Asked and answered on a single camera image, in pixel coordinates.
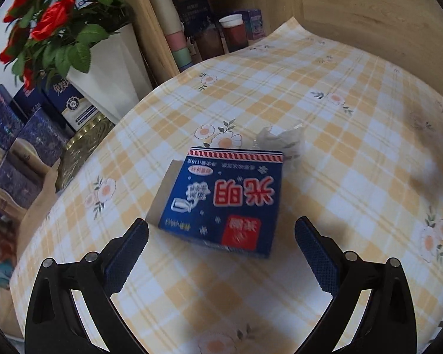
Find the blue ice cream box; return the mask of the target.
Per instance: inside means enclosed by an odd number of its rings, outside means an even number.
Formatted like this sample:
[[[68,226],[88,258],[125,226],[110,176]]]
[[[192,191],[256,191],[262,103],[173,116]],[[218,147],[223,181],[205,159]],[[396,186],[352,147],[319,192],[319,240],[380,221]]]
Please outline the blue ice cream box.
[[[192,147],[170,163],[146,221],[190,242],[267,258],[283,163],[272,150]]]

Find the blue gold gift box left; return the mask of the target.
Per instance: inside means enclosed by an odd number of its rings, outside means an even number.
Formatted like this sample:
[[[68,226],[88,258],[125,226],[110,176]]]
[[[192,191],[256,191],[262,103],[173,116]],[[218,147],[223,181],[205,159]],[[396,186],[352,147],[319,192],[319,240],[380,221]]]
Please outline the blue gold gift box left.
[[[12,139],[0,147],[0,214],[19,223],[43,189],[44,180],[60,160],[69,138],[39,108]]]

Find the crumpled clear plastic cup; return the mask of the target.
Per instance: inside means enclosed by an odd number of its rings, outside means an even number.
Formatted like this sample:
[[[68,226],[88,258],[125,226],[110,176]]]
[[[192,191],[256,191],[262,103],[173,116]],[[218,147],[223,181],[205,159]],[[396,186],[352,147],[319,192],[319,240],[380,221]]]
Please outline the crumpled clear plastic cup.
[[[275,133],[272,126],[263,128],[255,137],[258,150],[282,152],[286,161],[298,160],[305,149],[304,125],[298,123],[291,129]]]

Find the gold embossed tray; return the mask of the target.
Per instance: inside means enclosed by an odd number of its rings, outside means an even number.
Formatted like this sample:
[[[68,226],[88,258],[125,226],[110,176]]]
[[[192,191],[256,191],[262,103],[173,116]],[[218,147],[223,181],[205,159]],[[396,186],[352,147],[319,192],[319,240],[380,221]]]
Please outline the gold embossed tray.
[[[113,127],[114,124],[104,114],[97,114],[68,141],[57,170],[57,192],[69,185]]]

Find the blue white milk carton box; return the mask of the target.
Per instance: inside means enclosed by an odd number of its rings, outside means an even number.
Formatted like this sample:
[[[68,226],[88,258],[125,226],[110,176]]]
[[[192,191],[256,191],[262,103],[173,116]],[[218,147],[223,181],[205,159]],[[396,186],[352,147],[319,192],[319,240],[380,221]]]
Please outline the blue white milk carton box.
[[[23,86],[13,97],[20,112],[30,118],[39,108],[62,129],[80,130],[100,112],[66,78],[57,75],[50,83],[43,78],[40,86],[26,90]]]

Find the red paper cup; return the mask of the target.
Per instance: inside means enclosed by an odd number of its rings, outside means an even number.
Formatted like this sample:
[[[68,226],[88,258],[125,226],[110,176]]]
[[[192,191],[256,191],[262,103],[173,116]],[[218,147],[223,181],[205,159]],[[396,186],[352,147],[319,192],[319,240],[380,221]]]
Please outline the red paper cup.
[[[226,46],[230,53],[246,48],[248,37],[241,14],[231,14],[220,18],[219,22],[226,40]]]

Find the white faceted vase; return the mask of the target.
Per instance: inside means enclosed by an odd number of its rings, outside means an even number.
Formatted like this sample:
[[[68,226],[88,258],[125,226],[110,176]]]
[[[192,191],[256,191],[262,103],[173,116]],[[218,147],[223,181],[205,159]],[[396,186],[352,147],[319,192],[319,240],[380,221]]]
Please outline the white faceted vase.
[[[121,27],[91,49],[88,73],[75,68],[67,79],[112,123],[117,124],[152,90],[133,26]]]

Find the red roses bouquet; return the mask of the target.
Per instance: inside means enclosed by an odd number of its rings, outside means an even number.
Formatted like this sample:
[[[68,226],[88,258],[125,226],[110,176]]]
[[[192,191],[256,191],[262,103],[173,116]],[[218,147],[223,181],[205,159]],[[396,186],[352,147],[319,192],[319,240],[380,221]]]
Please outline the red roses bouquet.
[[[89,73],[92,47],[128,22],[125,0],[14,0],[0,61],[26,90],[49,86],[71,69]]]

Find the stack of pastel paper cups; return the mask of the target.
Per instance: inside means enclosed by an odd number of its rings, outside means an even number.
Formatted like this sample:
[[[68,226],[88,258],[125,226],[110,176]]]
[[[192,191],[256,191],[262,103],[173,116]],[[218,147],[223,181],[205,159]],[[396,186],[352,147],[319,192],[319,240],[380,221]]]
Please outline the stack of pastel paper cups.
[[[193,65],[184,27],[173,0],[150,0],[179,71]]]

